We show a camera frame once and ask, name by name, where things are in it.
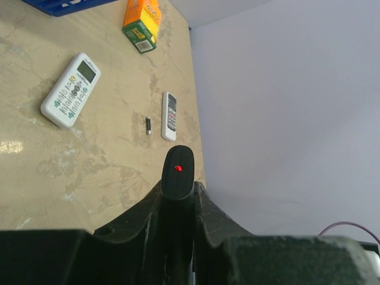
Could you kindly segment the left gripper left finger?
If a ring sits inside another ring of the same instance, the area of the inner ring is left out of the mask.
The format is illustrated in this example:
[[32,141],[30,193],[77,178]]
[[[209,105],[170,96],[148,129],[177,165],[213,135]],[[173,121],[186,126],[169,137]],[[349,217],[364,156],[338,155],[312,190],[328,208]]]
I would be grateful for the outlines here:
[[161,284],[160,184],[95,230],[1,231],[1,284]]

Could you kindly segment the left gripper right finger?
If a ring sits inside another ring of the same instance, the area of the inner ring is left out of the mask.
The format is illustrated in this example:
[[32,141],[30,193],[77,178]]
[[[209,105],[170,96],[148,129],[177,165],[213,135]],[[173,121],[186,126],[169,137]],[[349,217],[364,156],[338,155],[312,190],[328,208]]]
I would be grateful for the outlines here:
[[197,284],[379,284],[364,249],[342,236],[253,235],[194,185]]

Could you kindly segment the white remote control green screen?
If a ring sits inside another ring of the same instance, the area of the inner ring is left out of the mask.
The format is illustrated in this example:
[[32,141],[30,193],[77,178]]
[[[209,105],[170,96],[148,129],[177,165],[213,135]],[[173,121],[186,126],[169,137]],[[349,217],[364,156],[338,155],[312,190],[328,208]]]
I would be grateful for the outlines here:
[[100,76],[88,55],[76,55],[41,104],[42,115],[61,128],[72,127]]

